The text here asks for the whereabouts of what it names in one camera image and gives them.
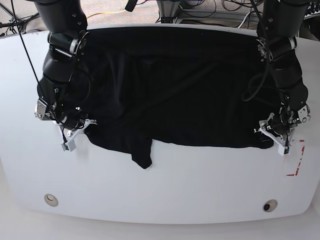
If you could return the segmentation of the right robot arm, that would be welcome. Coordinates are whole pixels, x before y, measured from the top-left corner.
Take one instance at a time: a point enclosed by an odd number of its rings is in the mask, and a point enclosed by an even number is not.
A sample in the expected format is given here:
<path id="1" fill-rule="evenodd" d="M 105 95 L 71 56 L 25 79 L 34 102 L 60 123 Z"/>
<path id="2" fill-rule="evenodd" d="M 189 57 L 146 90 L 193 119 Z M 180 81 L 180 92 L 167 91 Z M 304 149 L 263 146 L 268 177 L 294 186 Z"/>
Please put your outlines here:
<path id="1" fill-rule="evenodd" d="M 58 124 L 65 130 L 82 132 L 91 120 L 78 109 L 63 106 L 68 88 L 87 43 L 87 17 L 79 0 L 36 0 L 34 5 L 48 29 L 49 49 L 46 54 L 42 78 L 37 84 L 38 101 L 35 117 Z"/>

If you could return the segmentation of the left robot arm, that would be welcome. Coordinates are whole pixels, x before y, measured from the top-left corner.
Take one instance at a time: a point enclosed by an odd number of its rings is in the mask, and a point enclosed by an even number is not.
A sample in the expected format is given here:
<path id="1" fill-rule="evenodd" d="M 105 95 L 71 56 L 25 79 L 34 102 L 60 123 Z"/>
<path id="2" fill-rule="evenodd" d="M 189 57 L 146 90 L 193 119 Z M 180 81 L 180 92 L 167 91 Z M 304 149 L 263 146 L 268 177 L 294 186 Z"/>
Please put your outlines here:
<path id="1" fill-rule="evenodd" d="M 304 85 L 302 68 L 296 56 L 296 34 L 303 23 L 308 1 L 265 0 L 258 17 L 258 50 L 266 61 L 265 76 L 270 75 L 279 91 L 283 106 L 279 113 L 266 120 L 260 130 L 271 137 L 287 154 L 297 125 L 310 120 L 307 104 L 308 88 Z"/>

